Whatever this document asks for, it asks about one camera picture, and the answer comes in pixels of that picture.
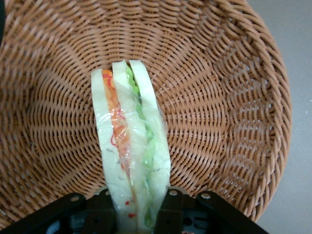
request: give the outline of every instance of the orange filling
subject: orange filling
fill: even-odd
[[[109,112],[112,115],[113,135],[111,144],[116,146],[119,152],[120,165],[125,170],[127,176],[130,176],[130,140],[127,130],[127,122],[120,107],[117,92],[113,81],[113,73],[108,70],[102,70],[104,90],[108,103]]]

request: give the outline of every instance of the wicker basket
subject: wicker basket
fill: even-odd
[[[0,50],[0,227],[105,184],[90,72],[148,68],[168,124],[171,184],[257,220],[284,171],[281,54],[244,0],[7,0]]]

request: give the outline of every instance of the plastic-wrapped sandwich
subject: plastic-wrapped sandwich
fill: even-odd
[[[140,60],[91,73],[92,99],[104,176],[118,231],[151,232],[169,186],[170,155],[164,123]]]

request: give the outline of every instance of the gray floor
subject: gray floor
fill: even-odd
[[[282,52],[292,95],[287,168],[258,224],[270,234],[312,234],[312,0],[248,0]]]

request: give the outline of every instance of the lettuce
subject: lettuce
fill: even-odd
[[[151,172],[152,172],[152,169],[153,169],[153,158],[154,158],[154,155],[155,155],[155,134],[151,128],[151,126],[147,123],[146,121],[146,118],[143,114],[143,110],[142,110],[142,101],[141,101],[141,98],[140,98],[140,89],[139,87],[137,86],[137,83],[134,79],[134,74],[131,70],[131,68],[127,65],[127,70],[126,70],[126,73],[127,73],[127,77],[128,77],[128,80],[129,80],[129,84],[130,84],[130,87],[131,87],[131,90],[133,92],[133,95],[136,99],[136,112],[139,116],[139,118],[141,120],[144,121],[145,123],[145,128],[146,128],[146,137],[147,137],[147,142],[148,142],[148,145],[147,145],[147,148],[146,148],[146,151],[145,151],[145,154],[144,154],[144,157],[143,157],[143,165],[145,166],[146,168],[146,185],[147,185],[147,188],[149,187],[149,180],[150,180],[150,176],[151,176]],[[145,214],[145,225],[149,228],[152,228],[153,225],[154,225],[154,220],[153,220],[153,209],[152,209],[152,197],[149,197],[149,208]]]

